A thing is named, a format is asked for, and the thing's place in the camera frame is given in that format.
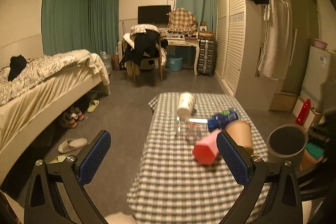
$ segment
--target chair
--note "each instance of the chair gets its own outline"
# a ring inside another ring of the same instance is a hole
[[[159,75],[160,75],[160,80],[161,82],[163,81],[163,69],[164,67],[161,65],[161,62],[162,62],[162,55],[161,55],[161,38],[159,39],[159,42],[158,42],[159,45],[157,45],[157,49],[159,50],[159,54],[158,56],[155,56],[155,57],[148,57],[148,56],[144,56],[142,59],[145,59],[147,61],[151,61],[151,60],[158,60],[158,63],[159,63]],[[135,64],[132,63],[132,70],[135,72]],[[133,81],[135,82],[136,80],[136,75],[135,73],[133,73]]]

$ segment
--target screw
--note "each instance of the screw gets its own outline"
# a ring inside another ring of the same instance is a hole
[[[286,166],[292,166],[292,163],[289,160],[285,160],[285,165]]]
[[[67,162],[73,162],[75,160],[75,156],[71,155],[71,156],[67,156],[66,161]]]
[[[35,165],[36,165],[36,166],[40,166],[42,163],[43,163],[43,160],[37,160],[37,161],[35,162]]]
[[[253,159],[255,162],[261,162],[261,161],[263,160],[260,156],[253,156],[252,159]]]

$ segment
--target white sliding door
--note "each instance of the white sliding door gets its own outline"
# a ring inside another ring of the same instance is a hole
[[[235,93],[243,55],[244,0],[228,0],[228,34],[223,80]]]
[[[215,72],[222,77],[226,42],[226,0],[217,0],[217,29],[216,29],[216,67]]]

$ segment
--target red thermos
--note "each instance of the red thermos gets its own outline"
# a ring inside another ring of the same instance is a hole
[[[307,101],[303,104],[298,117],[295,120],[295,122],[298,125],[300,125],[300,126],[303,125],[303,123],[306,120],[309,109],[310,109],[310,99],[307,99]]]

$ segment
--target white desk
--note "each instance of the white desk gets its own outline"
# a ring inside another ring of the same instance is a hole
[[[194,61],[194,73],[197,76],[197,62],[198,57],[200,55],[200,47],[198,45],[197,39],[184,39],[184,38],[177,38],[177,37],[163,37],[162,39],[168,40],[169,46],[185,46],[185,47],[195,47],[196,48],[196,55]]]

